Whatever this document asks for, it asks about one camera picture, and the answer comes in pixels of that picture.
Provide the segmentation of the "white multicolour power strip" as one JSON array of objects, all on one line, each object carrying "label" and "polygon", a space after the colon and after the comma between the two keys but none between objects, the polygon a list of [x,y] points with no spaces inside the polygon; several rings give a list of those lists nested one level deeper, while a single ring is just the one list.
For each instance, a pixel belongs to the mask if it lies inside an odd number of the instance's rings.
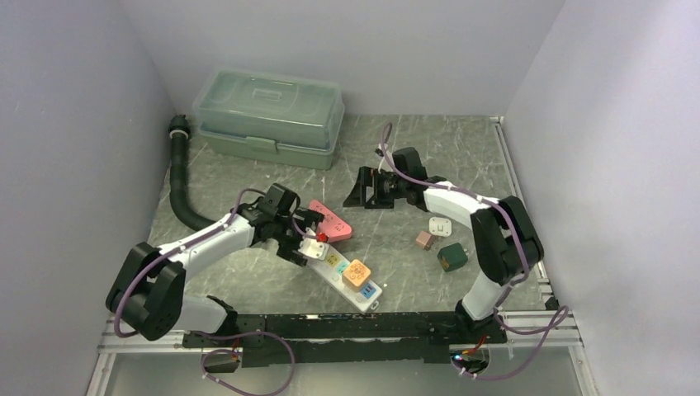
[{"label": "white multicolour power strip", "polygon": [[355,310],[365,314],[378,308],[383,289],[371,279],[371,270],[360,261],[347,259],[330,247],[323,259],[309,259],[307,266]]}]

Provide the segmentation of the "tan cube plug adapter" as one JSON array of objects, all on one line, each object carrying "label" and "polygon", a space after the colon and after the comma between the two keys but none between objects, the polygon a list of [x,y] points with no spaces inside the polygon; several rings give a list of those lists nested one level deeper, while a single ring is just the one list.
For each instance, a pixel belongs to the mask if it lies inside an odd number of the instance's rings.
[{"label": "tan cube plug adapter", "polygon": [[342,281],[351,290],[358,292],[371,278],[371,269],[355,259],[343,270]]}]

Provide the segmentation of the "pink triangular power strip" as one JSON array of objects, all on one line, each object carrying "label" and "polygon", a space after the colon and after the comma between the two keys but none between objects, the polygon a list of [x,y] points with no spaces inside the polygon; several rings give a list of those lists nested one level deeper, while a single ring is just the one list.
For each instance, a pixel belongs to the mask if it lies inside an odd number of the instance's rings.
[{"label": "pink triangular power strip", "polygon": [[349,240],[352,237],[352,227],[319,200],[311,200],[309,209],[323,215],[323,220],[317,225],[316,231],[326,237],[328,243]]}]

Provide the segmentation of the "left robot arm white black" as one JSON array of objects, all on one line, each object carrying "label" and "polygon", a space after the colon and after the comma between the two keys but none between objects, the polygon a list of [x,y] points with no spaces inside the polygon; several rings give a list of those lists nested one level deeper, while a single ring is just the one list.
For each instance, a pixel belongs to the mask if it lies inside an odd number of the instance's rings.
[{"label": "left robot arm white black", "polygon": [[238,198],[228,214],[185,238],[133,246],[106,297],[114,333],[156,341],[183,330],[218,347],[229,345],[241,334],[238,312],[215,296],[186,295],[187,283],[232,253],[269,241],[276,242],[278,257],[305,266],[310,256],[301,252],[302,244],[328,239],[317,231],[323,220],[320,212],[302,207],[294,191],[274,183],[252,203]]}]

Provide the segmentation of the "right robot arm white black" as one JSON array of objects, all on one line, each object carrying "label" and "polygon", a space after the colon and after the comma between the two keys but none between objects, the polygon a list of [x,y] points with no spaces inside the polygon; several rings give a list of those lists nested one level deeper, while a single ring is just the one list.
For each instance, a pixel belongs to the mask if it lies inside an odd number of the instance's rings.
[{"label": "right robot arm white black", "polygon": [[522,200],[516,196],[479,196],[443,177],[430,177],[417,150],[408,147],[390,154],[389,170],[360,167],[343,206],[391,209],[399,199],[471,230],[480,272],[456,304],[454,323],[462,341],[477,341],[506,291],[544,257],[542,242]]}]

